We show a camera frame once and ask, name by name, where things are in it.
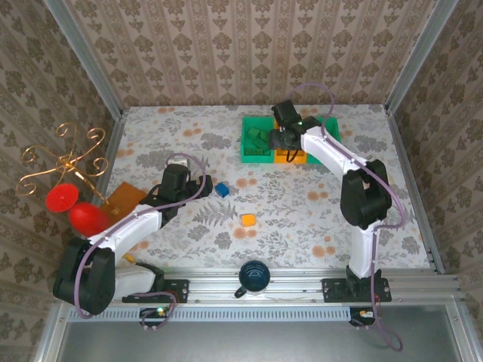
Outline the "green plastic bin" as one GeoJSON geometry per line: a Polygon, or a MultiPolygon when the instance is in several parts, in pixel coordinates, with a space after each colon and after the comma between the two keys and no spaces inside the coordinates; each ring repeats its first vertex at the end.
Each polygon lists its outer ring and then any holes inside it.
{"type": "MultiPolygon", "coordinates": [[[[325,123],[326,131],[337,141],[341,141],[340,138],[340,131],[339,131],[339,124],[337,119],[334,117],[330,117],[326,120],[325,123]]],[[[321,162],[315,158],[312,154],[307,155],[307,164],[321,164],[321,162]]]]}
{"type": "Polygon", "coordinates": [[[273,119],[270,117],[243,117],[242,129],[241,129],[241,141],[240,141],[240,154],[242,163],[268,163],[271,164],[274,159],[274,151],[269,149],[265,152],[265,155],[247,156],[245,155],[245,149],[257,148],[254,145],[252,138],[248,136],[248,131],[251,128],[256,128],[260,131],[259,138],[265,140],[268,143],[269,132],[273,129],[273,119]]]}

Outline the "brown wooden board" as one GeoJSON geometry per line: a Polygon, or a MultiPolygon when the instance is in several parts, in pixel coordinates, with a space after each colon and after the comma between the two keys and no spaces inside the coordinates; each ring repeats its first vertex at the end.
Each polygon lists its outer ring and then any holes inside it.
{"type": "Polygon", "coordinates": [[[100,209],[108,216],[109,226],[126,217],[147,193],[127,182],[123,182],[103,203],[100,209]]]}

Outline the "red oval plastic toy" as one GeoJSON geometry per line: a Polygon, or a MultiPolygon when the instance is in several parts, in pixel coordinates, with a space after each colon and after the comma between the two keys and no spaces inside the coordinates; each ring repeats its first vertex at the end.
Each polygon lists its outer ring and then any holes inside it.
{"type": "Polygon", "coordinates": [[[85,237],[97,235],[109,227],[109,217],[88,202],[75,204],[69,210],[68,217],[72,227],[85,237]]]}

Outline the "dark blue mug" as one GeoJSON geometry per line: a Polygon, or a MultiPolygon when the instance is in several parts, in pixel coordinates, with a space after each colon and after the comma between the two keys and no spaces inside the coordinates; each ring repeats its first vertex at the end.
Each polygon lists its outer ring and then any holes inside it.
{"type": "Polygon", "coordinates": [[[263,293],[271,280],[271,274],[265,263],[259,260],[247,261],[238,273],[240,287],[235,291],[236,299],[245,294],[257,295],[263,293]]]}

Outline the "red round plastic toy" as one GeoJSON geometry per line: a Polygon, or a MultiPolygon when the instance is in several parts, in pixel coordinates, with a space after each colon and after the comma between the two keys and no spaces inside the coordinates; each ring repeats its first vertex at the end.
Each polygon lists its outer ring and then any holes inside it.
{"type": "Polygon", "coordinates": [[[72,183],[61,183],[52,188],[45,198],[46,208],[53,213],[69,210],[78,200],[78,188],[72,183]]]}

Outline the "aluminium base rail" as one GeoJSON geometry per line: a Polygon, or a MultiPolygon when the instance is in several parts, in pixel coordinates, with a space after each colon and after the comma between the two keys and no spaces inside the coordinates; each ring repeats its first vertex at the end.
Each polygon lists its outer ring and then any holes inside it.
{"type": "MultiPolygon", "coordinates": [[[[337,268],[274,268],[264,293],[234,297],[238,289],[237,268],[166,268],[168,279],[189,280],[187,306],[315,306],[324,305],[322,281],[343,278],[337,268]]],[[[441,275],[431,269],[386,269],[391,302],[382,306],[447,305],[463,302],[465,294],[454,275],[441,275]]]]}

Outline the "aluminium frame post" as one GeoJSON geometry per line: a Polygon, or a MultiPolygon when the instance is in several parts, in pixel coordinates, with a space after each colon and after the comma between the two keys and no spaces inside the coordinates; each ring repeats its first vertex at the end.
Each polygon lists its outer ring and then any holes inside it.
{"type": "Polygon", "coordinates": [[[106,73],[101,69],[99,62],[94,56],[94,48],[88,44],[65,1],[44,0],[44,2],[75,55],[78,57],[78,60],[84,67],[104,105],[114,120],[119,121],[122,117],[123,106],[115,95],[115,91],[109,83],[106,73]]]}
{"type": "Polygon", "coordinates": [[[454,12],[459,0],[437,0],[428,20],[402,68],[385,103],[388,114],[394,114],[421,70],[435,42],[454,12]]]}

